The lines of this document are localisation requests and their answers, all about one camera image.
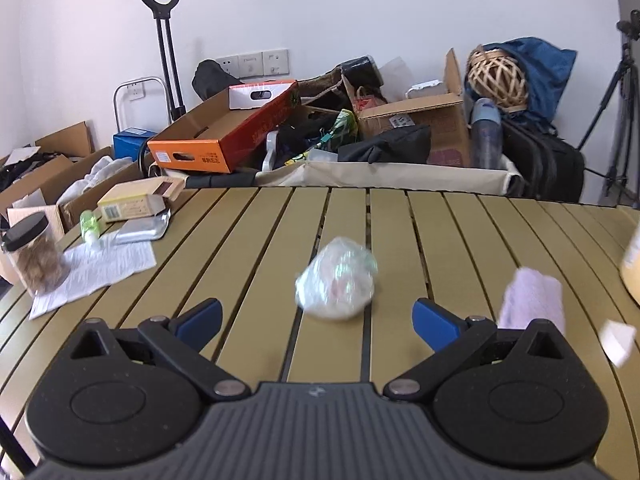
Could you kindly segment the lavender plush toy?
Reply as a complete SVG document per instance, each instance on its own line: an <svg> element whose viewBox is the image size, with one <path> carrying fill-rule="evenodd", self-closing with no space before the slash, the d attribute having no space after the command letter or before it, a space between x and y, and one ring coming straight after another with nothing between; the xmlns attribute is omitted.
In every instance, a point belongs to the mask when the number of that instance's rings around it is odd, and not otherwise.
<svg viewBox="0 0 640 480"><path fill-rule="evenodd" d="M525 330L536 318L550 321L565 334L562 284L537 270L517 268L506 286L497 325L506 330Z"/></svg>

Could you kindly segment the crumpled clear plastic bag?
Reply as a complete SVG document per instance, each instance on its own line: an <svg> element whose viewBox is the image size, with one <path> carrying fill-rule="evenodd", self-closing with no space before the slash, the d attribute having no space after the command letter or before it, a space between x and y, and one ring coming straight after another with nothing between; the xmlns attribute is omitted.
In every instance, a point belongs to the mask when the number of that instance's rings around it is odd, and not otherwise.
<svg viewBox="0 0 640 480"><path fill-rule="evenodd" d="M378 263L369 249L348 237L335 237L295 280L296 304L315 318L346 321L374 297Z"/></svg>

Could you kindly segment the white paper sheet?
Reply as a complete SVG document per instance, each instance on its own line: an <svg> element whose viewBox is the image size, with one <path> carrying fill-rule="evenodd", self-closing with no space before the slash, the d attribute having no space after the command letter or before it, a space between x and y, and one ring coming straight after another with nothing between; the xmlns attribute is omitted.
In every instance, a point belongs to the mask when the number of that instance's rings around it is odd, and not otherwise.
<svg viewBox="0 0 640 480"><path fill-rule="evenodd" d="M156 266L151 242L120 244L117 232L103 235L92 245L66 250L64 257L70 274L53 292L34 299L30 320Z"/></svg>

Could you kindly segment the folding slatted camping table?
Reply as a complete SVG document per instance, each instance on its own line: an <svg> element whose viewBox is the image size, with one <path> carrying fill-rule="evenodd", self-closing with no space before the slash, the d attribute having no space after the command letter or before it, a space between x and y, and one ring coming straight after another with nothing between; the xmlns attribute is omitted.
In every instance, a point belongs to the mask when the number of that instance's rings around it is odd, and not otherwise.
<svg viewBox="0 0 640 480"><path fill-rule="evenodd" d="M634 479L638 212L339 188L189 192L155 266L1 306L25 479Z"/></svg>

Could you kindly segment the small green bottle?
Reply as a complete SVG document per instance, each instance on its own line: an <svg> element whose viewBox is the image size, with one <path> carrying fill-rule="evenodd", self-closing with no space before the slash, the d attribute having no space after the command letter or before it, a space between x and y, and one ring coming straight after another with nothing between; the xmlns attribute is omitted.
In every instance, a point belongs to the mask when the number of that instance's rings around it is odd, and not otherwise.
<svg viewBox="0 0 640 480"><path fill-rule="evenodd" d="M100 244L101 230L96 214L91 210L83 211L79 217L79 226L81 236L85 244L91 249L98 248Z"/></svg>

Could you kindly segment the white triangular sponge wedge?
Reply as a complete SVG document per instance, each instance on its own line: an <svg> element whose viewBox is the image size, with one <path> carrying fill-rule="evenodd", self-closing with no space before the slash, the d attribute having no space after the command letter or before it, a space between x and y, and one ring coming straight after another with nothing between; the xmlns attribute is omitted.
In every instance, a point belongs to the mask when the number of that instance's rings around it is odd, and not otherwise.
<svg viewBox="0 0 640 480"><path fill-rule="evenodd" d="M600 345L615 367L622 367L628 360L632 348L634 348L634 338L637 329L621 322L606 320L600 329Z"/></svg>

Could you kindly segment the orange cardboard box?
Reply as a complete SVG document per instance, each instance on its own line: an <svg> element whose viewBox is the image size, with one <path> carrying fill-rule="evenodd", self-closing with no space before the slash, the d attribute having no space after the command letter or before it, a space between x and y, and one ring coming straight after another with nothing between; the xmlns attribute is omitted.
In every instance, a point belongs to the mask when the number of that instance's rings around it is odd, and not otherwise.
<svg viewBox="0 0 640 480"><path fill-rule="evenodd" d="M298 103L295 80L235 84L173 122L148 147L164 169L230 174Z"/></svg>

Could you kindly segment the grey water bottle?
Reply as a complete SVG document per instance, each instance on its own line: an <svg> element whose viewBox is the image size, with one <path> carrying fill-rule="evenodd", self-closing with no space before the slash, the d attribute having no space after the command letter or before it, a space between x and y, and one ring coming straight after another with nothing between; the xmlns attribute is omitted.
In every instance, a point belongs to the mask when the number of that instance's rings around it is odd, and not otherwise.
<svg viewBox="0 0 640 480"><path fill-rule="evenodd" d="M473 165L497 170L502 156L503 134L500 112L491 99L480 98L473 106L471 140Z"/></svg>

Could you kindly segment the yellow thermos jug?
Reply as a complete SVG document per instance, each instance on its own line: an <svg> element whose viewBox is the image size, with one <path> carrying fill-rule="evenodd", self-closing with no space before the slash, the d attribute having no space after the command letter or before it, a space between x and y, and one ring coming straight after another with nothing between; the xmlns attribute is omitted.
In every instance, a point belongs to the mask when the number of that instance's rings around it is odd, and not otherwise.
<svg viewBox="0 0 640 480"><path fill-rule="evenodd" d="M636 304L640 304L640 223L625 250L620 263L620 279Z"/></svg>

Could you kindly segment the flat cardboard boxes pile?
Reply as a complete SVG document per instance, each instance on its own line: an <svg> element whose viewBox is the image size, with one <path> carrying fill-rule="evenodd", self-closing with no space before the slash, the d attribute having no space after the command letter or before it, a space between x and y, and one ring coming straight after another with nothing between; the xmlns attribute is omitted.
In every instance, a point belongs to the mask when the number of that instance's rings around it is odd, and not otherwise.
<svg viewBox="0 0 640 480"><path fill-rule="evenodd" d="M35 142L36 152L11 164L1 161L1 218L20 200L34 194L47 206L58 208L68 231L85 210L96 209L98 200L114 185L137 180L140 170L134 158L117 158L114 148L93 148L85 122L78 122Z"/></svg>

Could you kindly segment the open brown cardboard box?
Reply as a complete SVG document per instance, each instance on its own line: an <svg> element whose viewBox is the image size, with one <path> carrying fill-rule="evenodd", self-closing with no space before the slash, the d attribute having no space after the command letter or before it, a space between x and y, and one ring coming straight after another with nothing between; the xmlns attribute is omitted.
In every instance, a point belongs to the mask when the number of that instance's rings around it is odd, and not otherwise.
<svg viewBox="0 0 640 480"><path fill-rule="evenodd" d="M372 94L360 93L342 76L363 139L391 128L427 126L431 131L431 153L427 162L450 167L471 166L471 147L463 117L463 89L459 64L450 49L446 54L445 90L434 96L418 96L380 104Z"/></svg>

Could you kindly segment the woven rattan ball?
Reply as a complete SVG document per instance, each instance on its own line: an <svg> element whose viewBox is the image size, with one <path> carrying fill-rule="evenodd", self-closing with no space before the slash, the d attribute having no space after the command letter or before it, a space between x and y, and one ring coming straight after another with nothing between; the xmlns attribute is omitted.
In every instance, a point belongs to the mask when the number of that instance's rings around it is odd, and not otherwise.
<svg viewBox="0 0 640 480"><path fill-rule="evenodd" d="M466 63L465 79L476 94L492 99L507 113L527 110L528 82L524 70L506 51L476 47Z"/></svg>

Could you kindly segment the blue fabric bag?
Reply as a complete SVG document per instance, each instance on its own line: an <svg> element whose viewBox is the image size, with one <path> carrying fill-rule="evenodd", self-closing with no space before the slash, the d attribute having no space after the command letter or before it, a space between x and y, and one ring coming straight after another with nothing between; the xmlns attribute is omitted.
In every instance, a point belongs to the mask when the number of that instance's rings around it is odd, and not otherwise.
<svg viewBox="0 0 640 480"><path fill-rule="evenodd" d="M516 122L530 125L543 132L553 132L553 121L577 58L577 52L560 49L536 37L522 37L493 44L480 44L485 49L499 48L518 61L528 82L528 104L524 112L500 112ZM482 98L466 82L465 90L471 99Z"/></svg>

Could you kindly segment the chrome trolley frame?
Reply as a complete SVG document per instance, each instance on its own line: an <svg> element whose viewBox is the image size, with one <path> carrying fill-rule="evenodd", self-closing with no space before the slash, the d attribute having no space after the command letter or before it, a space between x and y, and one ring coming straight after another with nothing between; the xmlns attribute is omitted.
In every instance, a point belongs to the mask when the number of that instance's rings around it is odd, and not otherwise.
<svg viewBox="0 0 640 480"><path fill-rule="evenodd" d="M128 128L160 132L172 123L169 92L160 76L123 82L112 101L116 132Z"/></svg>

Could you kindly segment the wall socket panel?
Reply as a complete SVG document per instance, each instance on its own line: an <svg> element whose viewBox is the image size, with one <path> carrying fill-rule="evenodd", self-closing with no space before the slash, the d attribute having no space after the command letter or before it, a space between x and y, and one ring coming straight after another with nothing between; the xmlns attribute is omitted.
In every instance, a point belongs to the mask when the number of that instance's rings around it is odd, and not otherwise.
<svg viewBox="0 0 640 480"><path fill-rule="evenodd" d="M222 70L239 79L286 76L290 73L288 49L232 54L216 58Z"/></svg>

